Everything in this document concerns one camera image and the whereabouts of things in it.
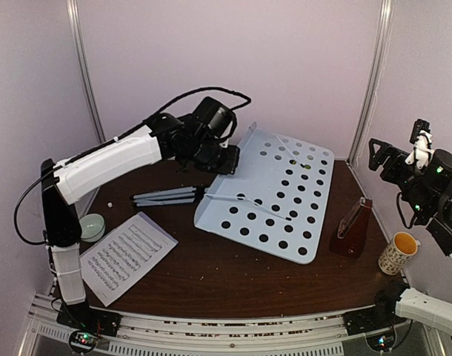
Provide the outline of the sheet music page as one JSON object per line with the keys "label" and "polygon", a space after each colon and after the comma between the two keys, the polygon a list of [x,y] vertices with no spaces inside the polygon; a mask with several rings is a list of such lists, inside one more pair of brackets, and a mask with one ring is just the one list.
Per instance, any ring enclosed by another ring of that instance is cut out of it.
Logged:
{"label": "sheet music page", "polygon": [[107,307],[178,244],[143,212],[132,216],[80,256],[82,277]]}

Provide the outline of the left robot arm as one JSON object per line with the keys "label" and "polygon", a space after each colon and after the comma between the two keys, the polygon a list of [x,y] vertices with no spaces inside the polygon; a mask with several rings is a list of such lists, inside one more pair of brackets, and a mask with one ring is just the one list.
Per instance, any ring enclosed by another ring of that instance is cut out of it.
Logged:
{"label": "left robot arm", "polygon": [[[243,99],[229,107],[206,96],[192,112],[176,117],[167,109],[197,93],[218,91]],[[41,164],[40,177],[20,196],[22,202],[41,188],[44,215],[42,244],[51,250],[67,318],[79,329],[96,321],[87,307],[79,259],[82,228],[74,205],[83,196],[124,174],[158,162],[175,159],[182,165],[213,174],[234,174],[239,148],[227,141],[234,134],[237,110],[252,102],[243,93],[221,87],[203,87],[183,93],[161,106],[126,132],[76,156]]]}

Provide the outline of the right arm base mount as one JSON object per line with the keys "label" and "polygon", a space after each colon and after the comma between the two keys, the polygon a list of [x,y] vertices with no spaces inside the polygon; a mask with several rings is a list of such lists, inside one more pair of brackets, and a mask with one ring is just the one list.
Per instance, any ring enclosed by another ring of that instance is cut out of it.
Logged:
{"label": "right arm base mount", "polygon": [[348,311],[342,315],[349,336],[392,328],[407,319],[394,314],[381,314],[375,307]]}

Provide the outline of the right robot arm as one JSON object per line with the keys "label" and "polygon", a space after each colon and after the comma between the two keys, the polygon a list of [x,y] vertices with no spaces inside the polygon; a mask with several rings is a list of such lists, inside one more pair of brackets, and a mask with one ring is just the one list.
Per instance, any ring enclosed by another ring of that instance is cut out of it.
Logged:
{"label": "right robot arm", "polygon": [[412,211],[406,226],[423,245],[405,267],[411,286],[400,288],[394,302],[384,299],[373,306],[368,319],[382,328],[398,315],[452,337],[452,154],[430,146],[424,134],[413,141],[411,152],[369,141],[369,168],[398,187],[397,204],[407,203]]}

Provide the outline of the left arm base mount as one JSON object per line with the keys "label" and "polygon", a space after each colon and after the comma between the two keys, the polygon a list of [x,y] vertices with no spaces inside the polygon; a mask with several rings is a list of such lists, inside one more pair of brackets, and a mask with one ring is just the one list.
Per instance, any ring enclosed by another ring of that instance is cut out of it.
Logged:
{"label": "left arm base mount", "polygon": [[73,305],[63,303],[56,318],[57,323],[72,329],[110,337],[117,335],[121,320],[119,313],[94,309],[87,301]]}

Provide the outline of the white perforated music stand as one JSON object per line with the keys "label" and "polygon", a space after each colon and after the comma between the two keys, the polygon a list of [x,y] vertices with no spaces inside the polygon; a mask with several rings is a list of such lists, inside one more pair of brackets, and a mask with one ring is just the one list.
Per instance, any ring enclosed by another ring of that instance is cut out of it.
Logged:
{"label": "white perforated music stand", "polygon": [[138,194],[138,207],[198,201],[194,225],[298,264],[317,253],[334,154],[327,148],[251,125],[239,143],[233,175],[206,188]]}

